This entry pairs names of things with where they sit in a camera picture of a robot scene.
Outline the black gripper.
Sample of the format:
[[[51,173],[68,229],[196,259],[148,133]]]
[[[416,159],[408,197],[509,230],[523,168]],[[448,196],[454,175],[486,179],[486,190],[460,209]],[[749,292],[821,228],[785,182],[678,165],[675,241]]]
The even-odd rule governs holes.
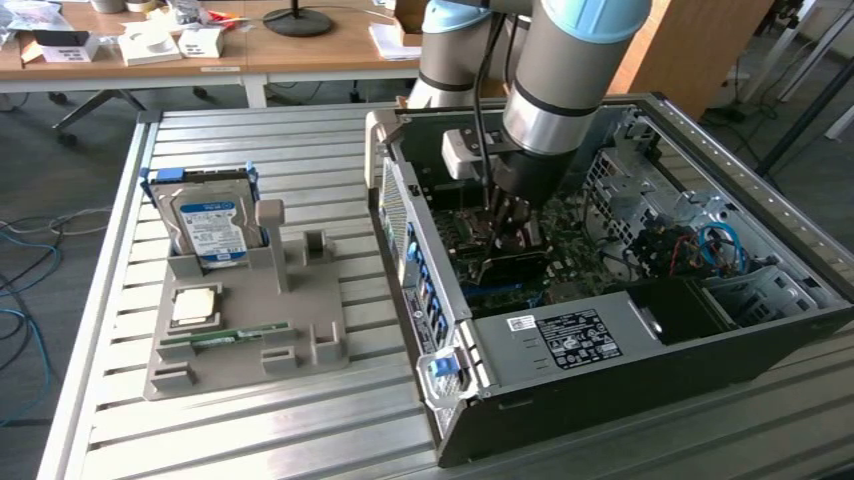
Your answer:
[[[541,208],[559,188],[574,157],[574,151],[559,155],[525,150],[501,153],[492,164],[494,183],[506,194]]]

